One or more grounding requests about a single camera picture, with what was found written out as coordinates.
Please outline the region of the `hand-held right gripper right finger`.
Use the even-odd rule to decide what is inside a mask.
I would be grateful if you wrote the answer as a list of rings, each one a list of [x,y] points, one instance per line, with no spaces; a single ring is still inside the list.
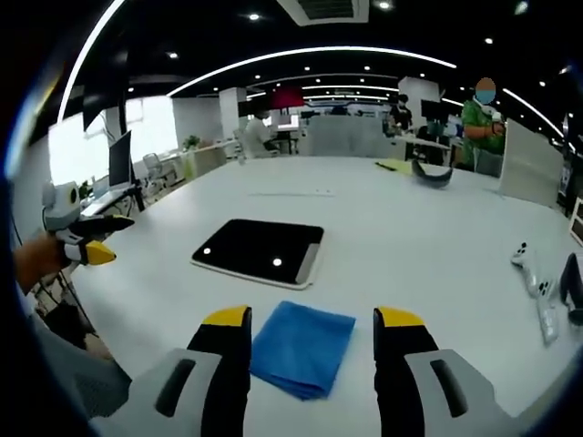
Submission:
[[[518,436],[493,384],[440,349],[417,315],[373,310],[374,389],[382,436]]]

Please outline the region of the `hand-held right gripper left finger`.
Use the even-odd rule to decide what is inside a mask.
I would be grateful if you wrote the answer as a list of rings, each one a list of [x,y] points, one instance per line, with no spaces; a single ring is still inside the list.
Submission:
[[[129,385],[128,400],[93,419],[99,436],[242,436],[251,387],[252,309],[218,310],[185,349]]]

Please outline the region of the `person's left hand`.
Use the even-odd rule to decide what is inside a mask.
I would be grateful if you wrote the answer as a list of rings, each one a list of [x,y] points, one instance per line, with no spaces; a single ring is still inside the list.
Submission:
[[[67,265],[63,249],[63,243],[55,236],[44,234],[13,250],[15,280],[24,295],[42,278]]]

